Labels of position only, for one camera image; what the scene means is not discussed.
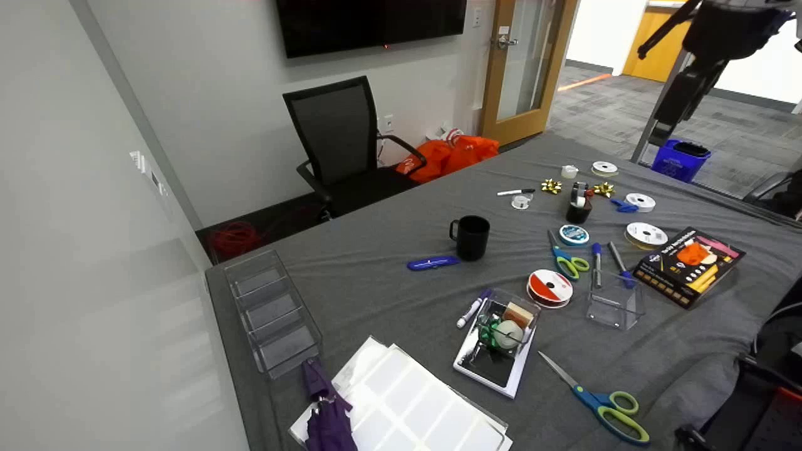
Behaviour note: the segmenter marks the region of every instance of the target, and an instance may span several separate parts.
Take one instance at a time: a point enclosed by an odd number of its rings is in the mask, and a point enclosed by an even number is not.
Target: office chair
[[[426,158],[397,135],[379,135],[369,78],[341,81],[283,95],[308,156],[297,170],[323,200],[329,217],[384,200],[417,182],[394,167],[376,167],[376,142],[391,141]]]

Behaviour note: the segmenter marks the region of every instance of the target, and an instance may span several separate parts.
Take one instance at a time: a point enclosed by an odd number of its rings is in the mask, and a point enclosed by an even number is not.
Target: wall-mounted tv
[[[462,36],[467,0],[277,0],[289,57]]]

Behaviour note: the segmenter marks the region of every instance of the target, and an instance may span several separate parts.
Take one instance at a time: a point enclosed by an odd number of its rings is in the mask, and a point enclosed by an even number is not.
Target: wall
[[[0,57],[0,448],[245,448],[189,220],[70,2],[2,0]]]
[[[283,57],[273,0],[87,2],[200,225],[308,193],[285,91],[366,72],[379,115],[394,115],[394,132],[413,142],[438,126],[476,126],[491,0],[470,2],[462,38],[304,59]]]
[[[794,49],[794,43],[798,23],[785,23],[752,57],[732,59],[716,87],[798,106],[802,101],[802,52]]]
[[[612,67],[619,76],[648,0],[579,0],[569,59]]]

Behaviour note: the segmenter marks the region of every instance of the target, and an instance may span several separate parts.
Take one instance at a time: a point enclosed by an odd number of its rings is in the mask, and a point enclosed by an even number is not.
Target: table
[[[625,239],[629,220],[655,222],[669,236],[695,225],[747,250],[738,270],[689,310],[644,289],[648,314],[629,334],[590,323],[582,297],[539,319],[535,350],[546,350],[590,388],[636,393],[636,418],[653,430],[655,448],[669,448],[676,426],[701,426],[729,395],[738,378],[735,355],[747,350],[763,321],[800,277],[800,227],[546,132],[493,160],[253,252],[277,252],[283,261],[322,334],[322,361],[331,373],[373,336],[399,343],[433,376],[507,420],[517,448],[626,448],[536,355],[529,358],[515,400],[452,368],[465,340],[455,321],[485,285],[525,295],[525,277],[535,269],[551,269],[546,230],[565,222],[569,202],[569,185],[560,196],[536,193],[531,211],[515,211],[497,190],[560,178],[566,163],[582,167],[579,178],[596,182],[599,178],[590,175],[595,160],[619,165],[619,175],[612,178],[619,196],[636,190],[656,200],[653,212],[625,216],[596,197],[584,222],[591,241],[617,241],[629,265],[648,255]],[[491,220],[481,261],[426,274],[407,270],[411,257],[452,252],[447,227],[470,212]],[[255,370],[229,290],[230,265],[235,261],[211,269],[208,289],[252,448],[297,448],[285,430],[307,405],[300,373],[268,380]]]

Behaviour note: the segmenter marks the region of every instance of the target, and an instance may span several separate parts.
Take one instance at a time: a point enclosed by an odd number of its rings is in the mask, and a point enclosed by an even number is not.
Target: scissors
[[[639,403],[629,390],[590,393],[546,354],[541,354],[541,358],[572,385],[574,395],[591,409],[612,433],[636,447],[648,447],[653,442],[649,430],[631,418],[639,410]]]
[[[591,264],[587,264],[584,257],[572,257],[566,250],[561,250],[551,230],[549,230],[549,241],[551,241],[554,265],[566,277],[579,280],[579,274],[591,269]]]

